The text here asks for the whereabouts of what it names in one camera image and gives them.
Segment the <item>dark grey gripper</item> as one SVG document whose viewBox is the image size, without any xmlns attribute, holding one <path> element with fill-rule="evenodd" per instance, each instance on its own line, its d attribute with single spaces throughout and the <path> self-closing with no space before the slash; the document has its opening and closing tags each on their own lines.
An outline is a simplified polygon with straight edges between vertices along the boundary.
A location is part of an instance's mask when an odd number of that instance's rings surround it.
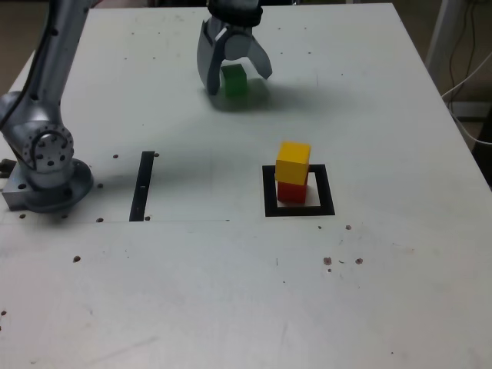
<svg viewBox="0 0 492 369">
<path fill-rule="evenodd" d="M 238 33 L 228 38 L 228 32 Z M 221 63 L 248 58 L 257 73 L 265 80 L 272 74 L 267 52 L 252 36 L 252 28 L 232 25 L 219 19 L 202 22 L 198 39 L 197 65 L 201 81 L 209 95 L 220 88 Z"/>
</svg>

